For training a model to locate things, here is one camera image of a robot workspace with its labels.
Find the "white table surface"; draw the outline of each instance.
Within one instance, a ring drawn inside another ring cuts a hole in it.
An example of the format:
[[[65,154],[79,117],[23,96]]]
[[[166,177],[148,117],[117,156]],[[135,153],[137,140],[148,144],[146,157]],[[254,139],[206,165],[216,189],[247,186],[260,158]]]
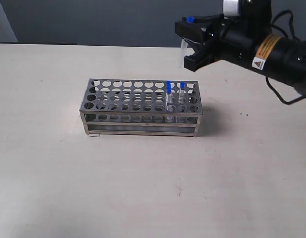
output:
[[[306,238],[306,101],[178,56],[0,45],[0,238]],[[86,136],[89,78],[198,80],[200,137]]]

